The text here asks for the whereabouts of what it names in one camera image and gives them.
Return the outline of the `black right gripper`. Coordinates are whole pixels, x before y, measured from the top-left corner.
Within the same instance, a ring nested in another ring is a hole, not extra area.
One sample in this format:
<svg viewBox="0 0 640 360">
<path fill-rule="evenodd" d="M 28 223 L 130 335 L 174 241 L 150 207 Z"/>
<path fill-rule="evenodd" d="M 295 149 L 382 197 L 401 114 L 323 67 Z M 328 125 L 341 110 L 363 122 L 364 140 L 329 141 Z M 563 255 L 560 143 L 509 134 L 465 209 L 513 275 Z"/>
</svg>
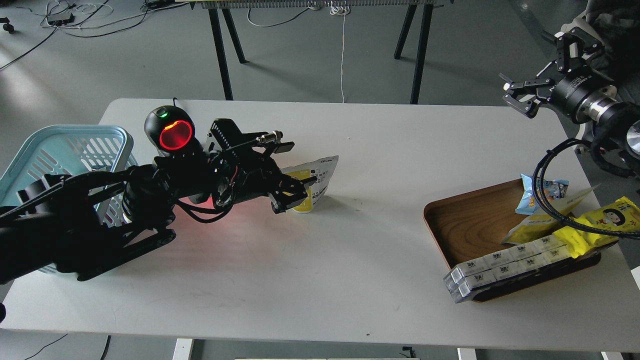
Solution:
<svg viewBox="0 0 640 360">
<path fill-rule="evenodd" d="M 504 73 L 502 99 L 529 119 L 547 107 L 576 125 L 598 121 L 601 114 L 617 102 L 614 80 L 589 65 L 603 55 L 603 43 L 580 27 L 542 38 L 556 47 L 555 60 L 547 65 L 549 78 L 516 82 Z"/>
</svg>

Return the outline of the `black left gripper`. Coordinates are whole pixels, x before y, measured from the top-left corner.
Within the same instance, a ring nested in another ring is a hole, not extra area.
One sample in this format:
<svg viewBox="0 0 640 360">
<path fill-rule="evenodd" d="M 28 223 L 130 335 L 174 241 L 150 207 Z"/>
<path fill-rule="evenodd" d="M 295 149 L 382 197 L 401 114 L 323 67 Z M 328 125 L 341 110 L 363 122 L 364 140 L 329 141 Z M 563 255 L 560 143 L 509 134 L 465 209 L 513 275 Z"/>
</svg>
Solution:
<svg viewBox="0 0 640 360">
<path fill-rule="evenodd" d="M 274 214 L 301 205 L 316 176 L 295 178 L 278 167 L 272 155 L 290 152 L 293 141 L 282 132 L 249 132 L 229 118 L 215 119 L 204 145 L 206 172 L 202 175 L 202 201 L 214 208 L 231 208 L 260 197 L 270 198 Z"/>
</svg>

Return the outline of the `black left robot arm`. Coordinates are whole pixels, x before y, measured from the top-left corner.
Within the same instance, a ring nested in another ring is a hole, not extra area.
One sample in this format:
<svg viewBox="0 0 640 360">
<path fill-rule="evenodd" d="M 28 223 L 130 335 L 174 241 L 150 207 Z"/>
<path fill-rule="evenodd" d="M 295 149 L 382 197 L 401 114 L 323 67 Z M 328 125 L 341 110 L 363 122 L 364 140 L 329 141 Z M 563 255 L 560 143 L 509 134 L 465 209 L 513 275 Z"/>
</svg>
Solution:
<svg viewBox="0 0 640 360">
<path fill-rule="evenodd" d="M 174 240 L 174 207 L 211 224 L 238 203 L 266 197 L 281 214 L 304 202 L 317 180 L 279 169 L 272 154 L 294 143 L 278 130 L 244 133 L 218 118 L 202 145 L 194 121 L 174 105 L 154 109 L 144 130 L 161 152 L 151 164 L 47 174 L 20 192 L 19 206 L 2 208 L 2 284 L 51 264 L 91 280 Z"/>
</svg>

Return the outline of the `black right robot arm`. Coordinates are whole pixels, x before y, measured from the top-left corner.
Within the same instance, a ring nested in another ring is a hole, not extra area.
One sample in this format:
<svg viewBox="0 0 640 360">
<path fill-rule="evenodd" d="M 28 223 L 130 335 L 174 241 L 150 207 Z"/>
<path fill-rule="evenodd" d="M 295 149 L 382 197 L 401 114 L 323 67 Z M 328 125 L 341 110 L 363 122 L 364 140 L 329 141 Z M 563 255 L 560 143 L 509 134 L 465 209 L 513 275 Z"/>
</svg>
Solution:
<svg viewBox="0 0 640 360">
<path fill-rule="evenodd" d="M 557 34 L 555 45 L 556 58 L 534 79 L 517 82 L 500 75 L 505 81 L 503 100 L 530 119 L 546 107 L 576 125 L 592 123 L 592 139 L 573 138 L 568 144 L 585 146 L 601 170 L 638 177 L 639 106 L 617 100 L 614 80 L 592 68 L 604 45 L 579 27 Z"/>
</svg>

